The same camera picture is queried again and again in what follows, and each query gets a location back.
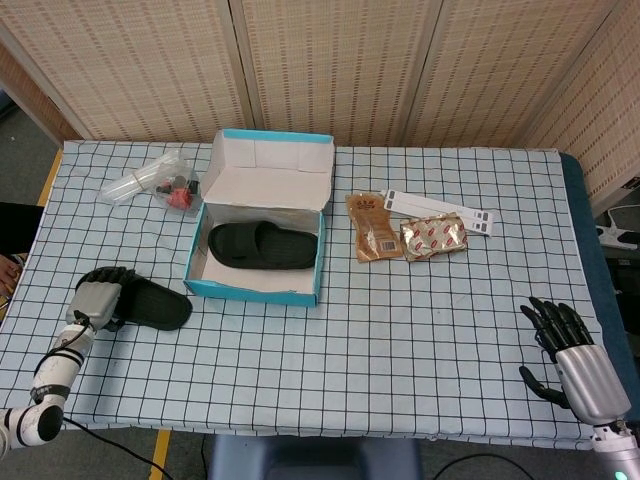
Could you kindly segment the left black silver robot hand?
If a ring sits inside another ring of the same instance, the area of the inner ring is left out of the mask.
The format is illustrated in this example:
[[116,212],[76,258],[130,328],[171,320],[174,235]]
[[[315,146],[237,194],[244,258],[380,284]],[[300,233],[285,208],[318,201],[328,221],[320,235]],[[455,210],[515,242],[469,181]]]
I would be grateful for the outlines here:
[[88,322],[94,331],[106,329],[116,332],[124,324],[115,319],[116,307],[122,292],[135,276],[126,267],[100,267],[85,274],[76,285],[75,294],[67,308],[67,324]]

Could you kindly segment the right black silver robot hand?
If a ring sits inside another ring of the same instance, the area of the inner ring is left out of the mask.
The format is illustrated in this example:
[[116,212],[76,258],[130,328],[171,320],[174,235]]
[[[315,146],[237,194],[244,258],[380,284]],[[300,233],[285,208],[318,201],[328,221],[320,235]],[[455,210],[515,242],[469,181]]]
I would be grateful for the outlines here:
[[604,347],[593,340],[580,315],[564,303],[537,297],[520,307],[535,329],[535,339],[555,367],[562,388],[543,385],[529,368],[519,373],[539,398],[573,412],[591,426],[614,423],[631,410],[631,402]]

